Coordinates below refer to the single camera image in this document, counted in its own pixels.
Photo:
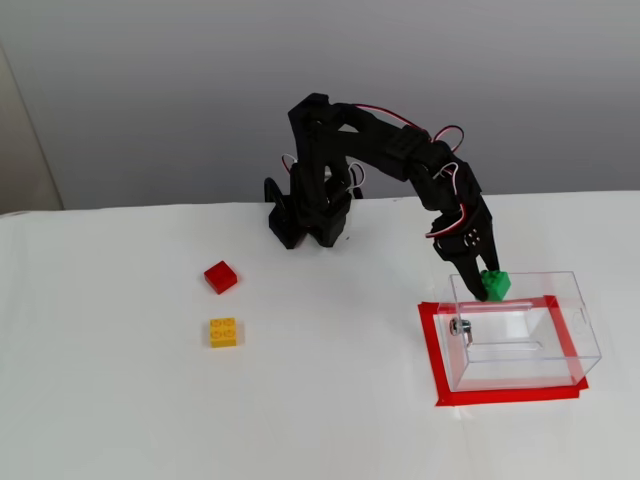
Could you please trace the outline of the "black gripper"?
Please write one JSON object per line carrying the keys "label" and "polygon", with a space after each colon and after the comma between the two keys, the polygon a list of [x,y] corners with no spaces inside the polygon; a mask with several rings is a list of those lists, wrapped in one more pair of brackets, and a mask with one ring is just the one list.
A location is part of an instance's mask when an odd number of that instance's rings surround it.
{"label": "black gripper", "polygon": [[489,294],[482,281],[478,258],[488,271],[500,270],[492,220],[482,218],[478,232],[460,233],[472,224],[478,212],[491,216],[479,182],[469,164],[462,160],[430,165],[428,172],[433,189],[432,208],[440,212],[428,237],[435,239],[436,252],[454,265],[470,293],[479,301],[487,301]]}

